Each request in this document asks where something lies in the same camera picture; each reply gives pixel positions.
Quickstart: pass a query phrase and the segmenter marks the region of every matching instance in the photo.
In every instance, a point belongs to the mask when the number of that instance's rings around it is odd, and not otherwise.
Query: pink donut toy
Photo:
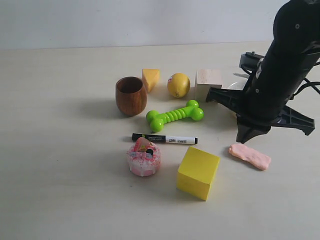
[[[160,150],[153,142],[140,137],[128,150],[127,161],[133,174],[141,177],[151,176],[160,168]]]

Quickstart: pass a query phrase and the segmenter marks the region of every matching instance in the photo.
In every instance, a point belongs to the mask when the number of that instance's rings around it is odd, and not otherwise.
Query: marker
[[[132,141],[134,141],[134,142],[137,141],[138,138],[141,138],[141,137],[148,139],[150,142],[154,142],[154,143],[188,144],[188,145],[198,144],[197,137],[165,136],[165,135],[132,133]]]

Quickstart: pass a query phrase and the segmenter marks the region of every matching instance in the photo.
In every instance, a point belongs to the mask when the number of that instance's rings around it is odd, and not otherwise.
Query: pink sponge
[[[127,152],[130,171],[147,177],[155,174],[161,165],[160,149],[144,137],[140,137]]]
[[[231,145],[229,153],[252,164],[260,170],[267,170],[271,163],[271,158],[269,156],[240,143]]]

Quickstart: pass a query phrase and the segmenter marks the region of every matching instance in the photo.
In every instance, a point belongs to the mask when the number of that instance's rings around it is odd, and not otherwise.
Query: white wall
[[[0,49],[268,41],[288,0],[0,0]]]

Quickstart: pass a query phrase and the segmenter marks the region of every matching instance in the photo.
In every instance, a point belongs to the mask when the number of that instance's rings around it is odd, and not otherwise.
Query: yellow foam cube
[[[159,78],[159,69],[142,69],[142,81],[148,93],[150,93],[155,85],[159,82]]]
[[[220,157],[190,146],[179,166],[176,187],[206,201],[219,162]]]

